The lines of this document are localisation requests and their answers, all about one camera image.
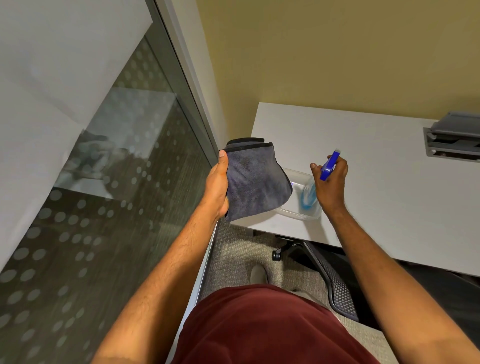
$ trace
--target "glass door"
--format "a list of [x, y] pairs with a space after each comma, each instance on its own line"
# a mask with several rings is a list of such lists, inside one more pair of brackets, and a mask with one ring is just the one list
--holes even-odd
[[89, 363], [202, 197], [216, 147], [152, 17], [0, 275], [0, 364]]

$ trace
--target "maroon t-shirt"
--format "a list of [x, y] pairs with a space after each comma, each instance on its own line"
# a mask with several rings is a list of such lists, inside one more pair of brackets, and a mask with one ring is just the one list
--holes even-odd
[[378, 364], [326, 308], [272, 285], [230, 287], [199, 302], [173, 364]]

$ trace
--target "blue spray bottle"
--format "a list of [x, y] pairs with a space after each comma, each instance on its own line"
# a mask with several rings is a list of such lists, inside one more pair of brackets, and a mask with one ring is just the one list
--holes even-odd
[[[322, 167], [322, 174], [320, 175], [320, 179], [322, 181], [326, 181], [328, 176], [333, 172], [335, 168], [335, 163], [338, 157], [340, 156], [340, 151], [338, 149], [332, 153], [332, 156], [329, 160], [324, 164]], [[315, 204], [317, 201], [317, 194], [315, 190], [315, 179], [312, 177], [308, 184], [303, 189], [301, 195], [301, 204], [304, 209], [309, 209]]]

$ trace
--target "shoe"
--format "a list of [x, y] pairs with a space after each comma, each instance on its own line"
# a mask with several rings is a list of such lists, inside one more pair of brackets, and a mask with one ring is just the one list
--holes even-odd
[[250, 284], [268, 284], [268, 276], [264, 267], [257, 264], [250, 274]]

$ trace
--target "yellow wall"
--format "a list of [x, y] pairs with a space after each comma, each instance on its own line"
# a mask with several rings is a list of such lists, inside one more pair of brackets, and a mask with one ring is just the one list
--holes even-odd
[[432, 119], [480, 112], [479, 0], [197, 4], [230, 138], [250, 135], [258, 102]]

